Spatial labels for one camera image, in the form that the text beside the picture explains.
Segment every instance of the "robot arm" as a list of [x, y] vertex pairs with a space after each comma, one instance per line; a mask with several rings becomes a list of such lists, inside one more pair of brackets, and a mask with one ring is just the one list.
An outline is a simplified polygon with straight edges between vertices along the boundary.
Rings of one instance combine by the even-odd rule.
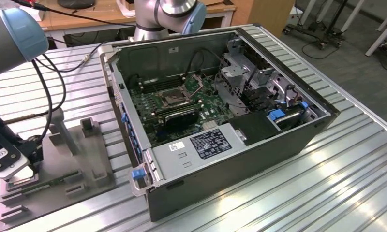
[[198, 0], [136, 0], [134, 41], [167, 37], [168, 29], [180, 34], [199, 32], [207, 7]]

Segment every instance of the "floor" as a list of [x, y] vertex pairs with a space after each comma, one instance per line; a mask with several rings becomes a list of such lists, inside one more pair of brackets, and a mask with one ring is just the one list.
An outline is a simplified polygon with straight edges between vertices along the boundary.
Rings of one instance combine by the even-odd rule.
[[[297, 5], [306, 8], [310, 0], [297, 0]], [[311, 13], [317, 13], [323, 1], [318, 1]], [[331, 21], [338, 3], [333, 4], [325, 23]], [[342, 25], [351, 13], [346, 7], [337, 28]], [[317, 60], [302, 53], [302, 47], [315, 39], [294, 31], [289, 35], [282, 35], [281, 40], [295, 50], [309, 62], [329, 76], [329, 78], [343, 87], [343, 89], [371, 109], [375, 114], [387, 122], [387, 71], [383, 69], [379, 59], [387, 66], [387, 59], [377, 52], [371, 57], [365, 53], [379, 36], [375, 30], [379, 22], [359, 14], [351, 27], [346, 32], [347, 40], [341, 49], [326, 59]], [[329, 47], [321, 51], [314, 46], [307, 46], [305, 51], [313, 57], [326, 56], [335, 47]]]

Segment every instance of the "metal frame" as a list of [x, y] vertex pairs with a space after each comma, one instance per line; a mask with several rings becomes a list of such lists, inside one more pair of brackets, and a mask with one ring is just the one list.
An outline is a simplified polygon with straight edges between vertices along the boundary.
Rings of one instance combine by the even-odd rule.
[[[233, 14], [234, 11], [225, 11], [219, 13], [211, 13], [207, 14], [206, 18], [223, 18], [221, 27], [229, 27], [231, 26], [231, 21], [233, 21]], [[66, 41], [64, 36], [70, 34], [76, 34], [76, 33], [84, 33], [84, 32], [92, 32], [92, 31], [102, 31], [102, 30], [111, 30], [111, 29], [120, 29], [120, 28], [128, 28], [127, 26], [119, 26], [119, 25], [100, 25], [100, 26], [94, 26], [94, 27], [84, 27], [84, 28], [71, 28], [71, 29], [63, 29], [63, 30], [52, 30], [52, 31], [46, 31], [46, 36], [55, 38], [56, 40]], [[67, 48], [67, 44], [60, 43], [55, 41], [56, 47], [58, 48]]]

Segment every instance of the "aluminum table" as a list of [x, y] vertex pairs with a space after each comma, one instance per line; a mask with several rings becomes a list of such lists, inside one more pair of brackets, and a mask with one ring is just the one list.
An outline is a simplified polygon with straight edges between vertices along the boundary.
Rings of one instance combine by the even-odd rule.
[[[67, 126], [92, 116], [102, 122], [118, 188], [31, 221], [12, 231], [387, 231], [387, 123], [262, 28], [242, 26], [311, 87], [342, 111], [299, 155], [159, 222], [128, 183], [131, 162], [110, 103], [96, 56], [64, 74]], [[50, 51], [60, 68], [75, 66], [94, 45]], [[58, 75], [42, 69], [55, 102]], [[0, 115], [10, 119], [47, 109], [30, 63], [0, 75]], [[46, 119], [11, 125], [22, 136], [42, 132]]]

